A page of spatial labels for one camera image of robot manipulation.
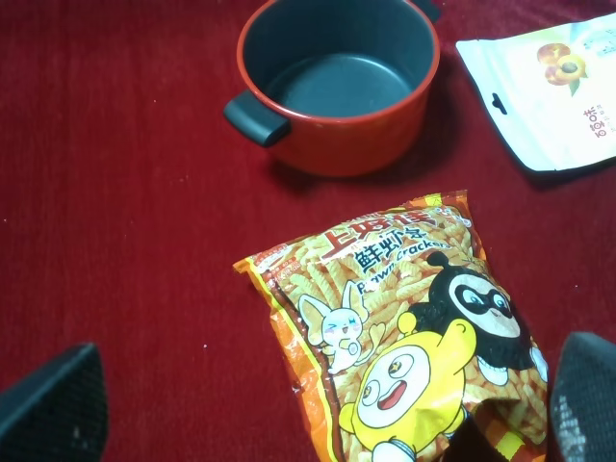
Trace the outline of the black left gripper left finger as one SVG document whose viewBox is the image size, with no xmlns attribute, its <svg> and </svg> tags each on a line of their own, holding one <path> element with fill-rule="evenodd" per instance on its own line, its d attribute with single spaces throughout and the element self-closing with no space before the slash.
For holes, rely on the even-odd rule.
<svg viewBox="0 0 616 462">
<path fill-rule="evenodd" d="M 100 461 L 109 435 L 97 345 L 75 345 L 1 392 L 3 461 Z"/>
</svg>

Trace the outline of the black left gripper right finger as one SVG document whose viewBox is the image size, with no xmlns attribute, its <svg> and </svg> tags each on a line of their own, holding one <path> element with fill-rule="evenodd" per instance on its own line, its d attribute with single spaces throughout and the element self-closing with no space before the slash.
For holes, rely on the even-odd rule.
<svg viewBox="0 0 616 462">
<path fill-rule="evenodd" d="M 561 352 L 552 386 L 551 422 L 566 461 L 615 459 L 615 345 L 574 332 Z"/>
</svg>

